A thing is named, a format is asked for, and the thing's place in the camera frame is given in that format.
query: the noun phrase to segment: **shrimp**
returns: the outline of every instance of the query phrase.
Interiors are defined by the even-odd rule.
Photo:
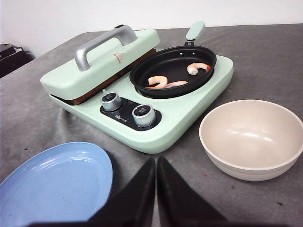
[[[205,63],[192,63],[187,67],[187,71],[190,75],[196,75],[198,69],[205,69],[206,72],[208,72],[211,69],[211,66]]]
[[[154,87],[146,87],[146,88],[152,88],[152,89],[159,89],[163,88],[165,85],[167,85],[167,77],[165,76],[154,76],[148,78],[148,84],[153,85],[153,84],[158,84]]]
[[[165,85],[163,88],[171,88],[171,87],[176,87],[176,86],[180,86],[180,85],[183,85],[183,84],[187,84],[187,81],[172,82],[172,83],[169,83],[169,84]]]

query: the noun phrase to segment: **black control panel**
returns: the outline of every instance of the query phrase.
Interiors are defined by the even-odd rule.
[[[134,108],[136,108],[137,106],[139,106],[139,103],[133,102],[131,100],[128,100],[126,98],[121,98],[122,101],[122,105],[115,111],[106,111],[103,106],[100,107],[100,112],[108,117],[110,117],[111,119],[114,119],[115,121],[118,121],[134,130],[137,131],[146,131],[149,129],[152,129],[153,127],[155,127],[157,124],[159,124],[159,122],[161,121],[162,115],[159,111],[154,110],[155,115],[156,115],[156,120],[147,127],[138,127],[134,121],[134,118],[132,116],[132,111]],[[147,106],[147,108],[140,108],[137,109],[135,111],[138,112],[138,114],[143,115],[147,109],[149,108],[149,106]]]

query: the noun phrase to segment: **silver handle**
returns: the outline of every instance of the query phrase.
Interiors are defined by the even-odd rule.
[[[117,38],[121,45],[127,45],[135,41],[138,37],[134,31],[127,25],[119,25],[113,30],[106,32],[105,34],[89,41],[88,43],[79,47],[75,54],[75,60],[80,71],[86,71],[90,68],[87,61],[87,53],[102,43],[110,40],[111,38]]]

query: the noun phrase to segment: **gray table surface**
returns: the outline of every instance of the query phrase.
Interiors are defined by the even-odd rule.
[[[158,30],[157,48],[183,45],[188,28]],[[102,32],[81,34],[6,75],[1,85],[1,181],[35,154],[71,141],[102,147],[113,163],[110,197],[150,157],[107,136],[51,101],[40,84],[50,70],[73,58],[76,49]],[[262,99],[280,104],[303,120],[303,24],[208,27],[196,45],[234,62],[229,86],[184,135],[161,153],[186,182],[227,219],[303,226],[303,157],[281,176],[246,182],[220,171],[198,136],[201,120],[229,101]],[[155,200],[152,226],[160,226]]]

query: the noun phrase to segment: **beige bowl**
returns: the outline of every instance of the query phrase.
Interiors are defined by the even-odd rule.
[[[303,151],[303,123],[290,110],[261,100],[223,104],[202,120],[199,136],[212,162],[246,181],[287,171]]]

